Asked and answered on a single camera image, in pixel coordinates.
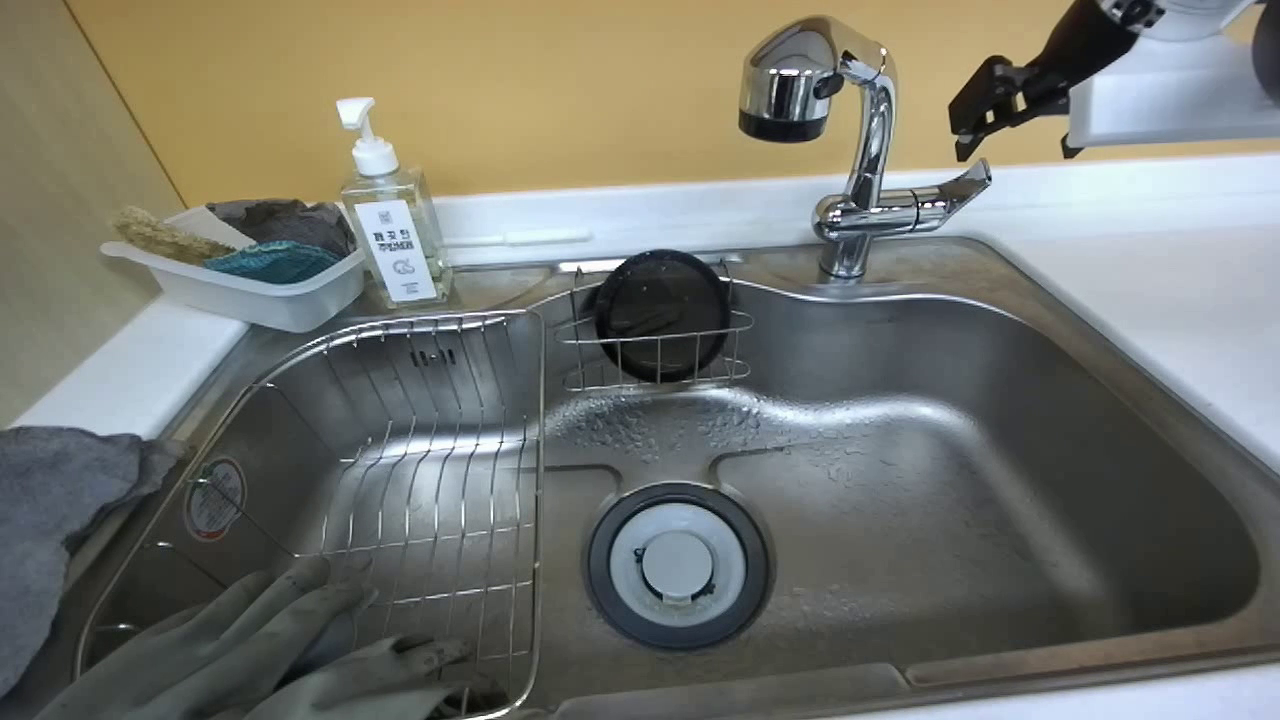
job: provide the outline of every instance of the faucet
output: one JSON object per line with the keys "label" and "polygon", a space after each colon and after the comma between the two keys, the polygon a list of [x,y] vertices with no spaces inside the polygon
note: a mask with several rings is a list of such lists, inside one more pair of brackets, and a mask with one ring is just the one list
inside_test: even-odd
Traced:
{"label": "faucet", "polygon": [[897,116],[893,56],[831,17],[796,18],[747,56],[738,126],[770,145],[817,140],[845,82],[862,92],[862,126],[849,189],[810,206],[810,232],[829,240],[829,278],[861,278],[873,235],[931,232],[990,183],[980,158],[946,183],[885,189]]}

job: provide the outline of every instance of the sink basin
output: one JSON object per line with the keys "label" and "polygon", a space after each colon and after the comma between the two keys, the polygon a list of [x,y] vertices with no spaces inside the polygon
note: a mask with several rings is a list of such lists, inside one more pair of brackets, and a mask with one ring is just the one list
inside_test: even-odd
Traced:
{"label": "sink basin", "polygon": [[[616,371],[589,287],[297,347],[94,564],[74,665],[314,551],[379,587],[314,650],[460,637],[494,689],[466,712],[851,712],[1277,649],[1260,460],[980,240],[874,243],[861,287],[810,267],[737,265],[726,345],[683,383]],[[706,495],[689,506],[726,518],[743,566],[679,564],[711,530],[676,530],[679,573],[649,566],[652,534],[600,559],[626,534],[600,530],[611,506],[652,493]],[[606,610],[626,555],[624,603],[652,609],[631,627]],[[694,637],[726,587],[754,592],[737,627],[649,642],[652,616]]]}

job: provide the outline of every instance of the rubber glove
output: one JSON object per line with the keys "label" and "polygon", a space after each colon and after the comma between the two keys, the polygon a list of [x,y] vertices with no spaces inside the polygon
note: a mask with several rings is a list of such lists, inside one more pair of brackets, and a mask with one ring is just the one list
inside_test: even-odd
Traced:
{"label": "rubber glove", "polygon": [[464,690],[481,690],[481,689],[471,680],[445,674],[454,661],[464,661],[460,642],[379,638],[282,684],[277,695],[257,702],[249,720],[299,720],[299,716],[419,720],[434,712],[460,716]]}
{"label": "rubber glove", "polygon": [[314,637],[369,592],[325,584],[329,564],[303,559],[282,577],[244,577],[202,609],[152,625],[38,716],[214,716],[249,712],[277,690]]}

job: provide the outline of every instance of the gray cloth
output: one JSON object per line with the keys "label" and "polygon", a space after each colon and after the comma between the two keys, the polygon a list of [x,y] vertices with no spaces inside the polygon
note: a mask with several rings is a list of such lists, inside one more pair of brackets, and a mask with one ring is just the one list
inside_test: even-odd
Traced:
{"label": "gray cloth", "polygon": [[103,506],[159,487],[173,451],[74,428],[0,432],[0,695],[38,650],[72,542]]}

